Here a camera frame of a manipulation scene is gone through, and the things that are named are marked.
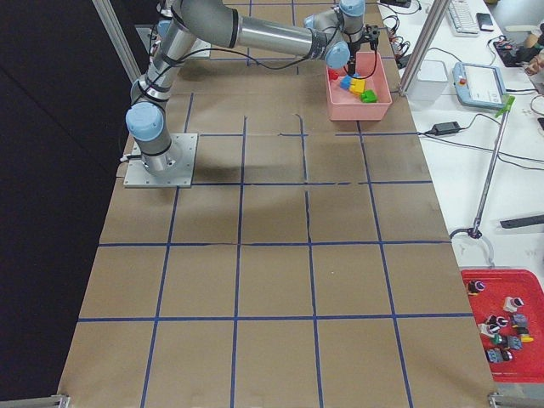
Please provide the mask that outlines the person hand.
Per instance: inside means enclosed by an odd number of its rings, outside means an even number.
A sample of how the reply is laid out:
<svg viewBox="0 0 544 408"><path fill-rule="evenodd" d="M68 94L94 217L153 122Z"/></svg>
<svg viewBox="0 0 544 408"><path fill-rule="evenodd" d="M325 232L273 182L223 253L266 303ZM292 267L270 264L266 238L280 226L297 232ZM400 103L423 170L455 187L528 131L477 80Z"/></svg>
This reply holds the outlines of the person hand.
<svg viewBox="0 0 544 408"><path fill-rule="evenodd" d="M530 60L530 62L524 67L524 71L528 76L534 76L543 71L544 57L543 54L538 54Z"/></svg>

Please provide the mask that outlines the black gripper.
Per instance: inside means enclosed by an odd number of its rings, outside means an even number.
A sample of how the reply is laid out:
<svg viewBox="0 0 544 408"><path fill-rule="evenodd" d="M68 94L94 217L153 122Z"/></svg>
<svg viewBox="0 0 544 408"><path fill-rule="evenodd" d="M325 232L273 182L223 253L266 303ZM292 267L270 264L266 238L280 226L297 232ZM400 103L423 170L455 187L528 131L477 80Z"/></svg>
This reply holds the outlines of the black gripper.
<svg viewBox="0 0 544 408"><path fill-rule="evenodd" d="M377 25L363 25L355 32L344 32L344 35L348 39L348 50L350 52L350 57L346 64L346 74L348 76L355 77L355 58L356 54L360 51L362 44L369 43L371 50L377 51L379 34L380 32Z"/></svg>

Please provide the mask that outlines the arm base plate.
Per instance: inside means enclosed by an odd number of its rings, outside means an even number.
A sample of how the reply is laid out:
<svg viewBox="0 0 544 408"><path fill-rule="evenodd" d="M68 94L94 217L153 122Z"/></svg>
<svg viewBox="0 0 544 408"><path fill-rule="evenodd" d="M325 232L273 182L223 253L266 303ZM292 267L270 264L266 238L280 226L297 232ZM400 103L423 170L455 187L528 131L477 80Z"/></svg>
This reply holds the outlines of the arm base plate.
<svg viewBox="0 0 544 408"><path fill-rule="evenodd" d="M192 185L197 133L171 133L168 151L159 156L144 155L137 143L133 144L127 162L124 186L127 188L190 188Z"/></svg>

